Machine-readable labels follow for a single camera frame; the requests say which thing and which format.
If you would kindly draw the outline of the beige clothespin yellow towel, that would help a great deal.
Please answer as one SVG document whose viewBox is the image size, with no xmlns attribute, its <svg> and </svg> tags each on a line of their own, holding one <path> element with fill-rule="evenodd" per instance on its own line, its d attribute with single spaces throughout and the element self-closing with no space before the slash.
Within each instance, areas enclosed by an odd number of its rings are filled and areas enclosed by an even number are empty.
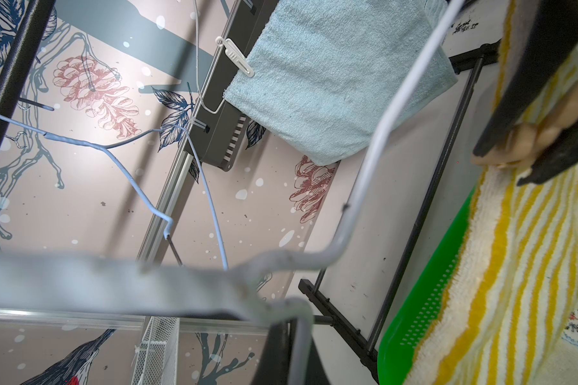
<svg viewBox="0 0 578 385">
<path fill-rule="evenodd" d="M 550 110 L 539 124 L 515 125 L 505 139 L 484 157 L 473 155 L 475 165 L 497 168 L 528 169 L 547 147 L 552 145 L 563 130 L 578 121 L 578 81 Z"/>
</svg>

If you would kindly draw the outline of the light blue towel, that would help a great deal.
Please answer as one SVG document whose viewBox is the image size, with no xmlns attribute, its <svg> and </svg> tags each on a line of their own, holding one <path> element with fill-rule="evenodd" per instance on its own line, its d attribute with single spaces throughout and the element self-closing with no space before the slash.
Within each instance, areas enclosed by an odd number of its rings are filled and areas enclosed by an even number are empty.
<svg viewBox="0 0 578 385">
<path fill-rule="evenodd" d="M 366 148 L 444 1 L 281 1 L 225 101 L 317 165 Z"/>
</svg>

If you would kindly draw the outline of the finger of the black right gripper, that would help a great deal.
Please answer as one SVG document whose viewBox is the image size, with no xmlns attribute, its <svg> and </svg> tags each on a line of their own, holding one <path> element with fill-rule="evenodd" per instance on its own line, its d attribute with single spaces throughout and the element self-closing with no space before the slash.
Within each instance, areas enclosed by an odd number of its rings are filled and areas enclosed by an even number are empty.
<svg viewBox="0 0 578 385">
<path fill-rule="evenodd" d="M 578 1 L 538 1 L 520 62 L 473 155 L 484 157 L 512 130 L 578 45 Z"/>
<path fill-rule="evenodd" d="M 517 186 L 544 184 L 550 179 L 578 164 L 578 120 L 565 129 L 554 144 L 540 155 L 531 167 L 531 173 L 522 177 Z"/>
</svg>

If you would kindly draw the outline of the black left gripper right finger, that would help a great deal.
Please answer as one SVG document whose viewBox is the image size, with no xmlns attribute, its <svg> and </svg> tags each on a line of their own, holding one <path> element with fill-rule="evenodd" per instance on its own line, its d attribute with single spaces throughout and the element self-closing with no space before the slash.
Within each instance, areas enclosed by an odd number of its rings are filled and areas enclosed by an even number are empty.
<svg viewBox="0 0 578 385">
<path fill-rule="evenodd" d="M 329 385 L 323 364 L 317 351 L 310 351 L 305 376 L 305 385 Z"/>
</svg>

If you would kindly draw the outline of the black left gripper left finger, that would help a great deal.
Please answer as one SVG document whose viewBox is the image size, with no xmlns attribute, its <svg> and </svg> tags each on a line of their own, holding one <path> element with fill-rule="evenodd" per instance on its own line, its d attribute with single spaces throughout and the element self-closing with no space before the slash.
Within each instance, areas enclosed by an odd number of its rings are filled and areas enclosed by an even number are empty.
<svg viewBox="0 0 578 385">
<path fill-rule="evenodd" d="M 287 385 L 289 372 L 289 324 L 270 327 L 251 385 Z"/>
</svg>

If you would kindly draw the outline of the green plastic basket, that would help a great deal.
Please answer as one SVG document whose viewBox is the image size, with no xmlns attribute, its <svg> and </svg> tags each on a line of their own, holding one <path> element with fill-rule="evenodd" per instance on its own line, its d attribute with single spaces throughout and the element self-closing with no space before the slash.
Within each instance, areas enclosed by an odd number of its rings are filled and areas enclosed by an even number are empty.
<svg viewBox="0 0 578 385">
<path fill-rule="evenodd" d="M 444 292 L 459 264 L 474 194 L 470 192 L 381 340 L 377 358 L 380 384 L 404 383 L 418 345 L 441 312 Z"/>
</svg>

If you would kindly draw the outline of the white hanger with blue towel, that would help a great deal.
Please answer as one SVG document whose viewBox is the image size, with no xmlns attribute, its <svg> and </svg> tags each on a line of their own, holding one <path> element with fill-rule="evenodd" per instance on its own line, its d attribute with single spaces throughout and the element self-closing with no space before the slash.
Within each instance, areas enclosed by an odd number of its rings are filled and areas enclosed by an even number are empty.
<svg viewBox="0 0 578 385">
<path fill-rule="evenodd" d="M 200 17 L 200 13 L 198 10 L 198 6 L 197 6 L 197 1 L 196 0 L 192 0 L 191 1 L 193 4 L 193 8 L 194 8 L 194 22 L 195 22 L 195 83 L 197 86 L 197 94 L 198 94 L 198 101 L 200 104 L 200 107 L 203 108 L 203 110 L 205 110 L 206 112 L 209 112 L 212 115 L 217 115 L 220 111 L 221 108 L 224 107 L 225 104 L 225 100 L 222 99 L 221 102 L 219 103 L 218 107 L 216 107 L 216 109 L 211 109 L 210 107 L 207 107 L 205 105 L 205 100 L 204 100 L 204 95 L 202 92 L 202 87 L 201 87 L 201 83 L 200 83 L 200 38 L 199 38 L 199 17 Z"/>
</svg>

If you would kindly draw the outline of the yellow striped towel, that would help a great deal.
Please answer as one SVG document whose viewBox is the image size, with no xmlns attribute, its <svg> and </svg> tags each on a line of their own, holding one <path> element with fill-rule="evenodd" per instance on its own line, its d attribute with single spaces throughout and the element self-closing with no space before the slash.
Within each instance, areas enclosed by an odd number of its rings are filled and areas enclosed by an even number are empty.
<svg viewBox="0 0 578 385">
<path fill-rule="evenodd" d="M 537 3 L 509 4 L 494 110 Z M 578 45 L 512 128 L 539 124 L 576 81 Z M 459 264 L 402 384 L 578 384 L 578 164 L 523 186 L 531 166 L 483 168 Z"/>
</svg>

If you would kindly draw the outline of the white hanger with yellow towel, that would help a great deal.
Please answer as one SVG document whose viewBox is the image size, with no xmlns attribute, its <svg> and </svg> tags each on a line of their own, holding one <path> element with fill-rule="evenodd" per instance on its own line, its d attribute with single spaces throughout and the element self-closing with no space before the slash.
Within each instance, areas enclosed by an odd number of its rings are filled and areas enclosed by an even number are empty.
<svg viewBox="0 0 578 385">
<path fill-rule="evenodd" d="M 460 1 L 449 4 L 383 114 L 337 232 L 324 250 L 272 250 L 226 270 L 0 253 L 0 309 L 171 317 L 227 313 L 263 325 L 293 319 L 297 329 L 288 381 L 302 384 L 314 322 L 311 306 L 301 298 L 265 302 L 257 294 L 257 283 L 268 273 L 324 269 L 345 253 L 393 125 L 461 8 Z"/>
</svg>

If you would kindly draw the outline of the white clothespin left blue towel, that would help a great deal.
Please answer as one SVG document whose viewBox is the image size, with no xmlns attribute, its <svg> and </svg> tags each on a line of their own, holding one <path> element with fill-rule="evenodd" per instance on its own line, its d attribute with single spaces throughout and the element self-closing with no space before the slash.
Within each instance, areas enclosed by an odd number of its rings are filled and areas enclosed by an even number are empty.
<svg viewBox="0 0 578 385">
<path fill-rule="evenodd" d="M 218 36 L 215 40 L 216 45 L 222 48 L 228 59 L 248 78 L 255 76 L 255 71 L 247 62 L 246 56 L 230 38 Z"/>
</svg>

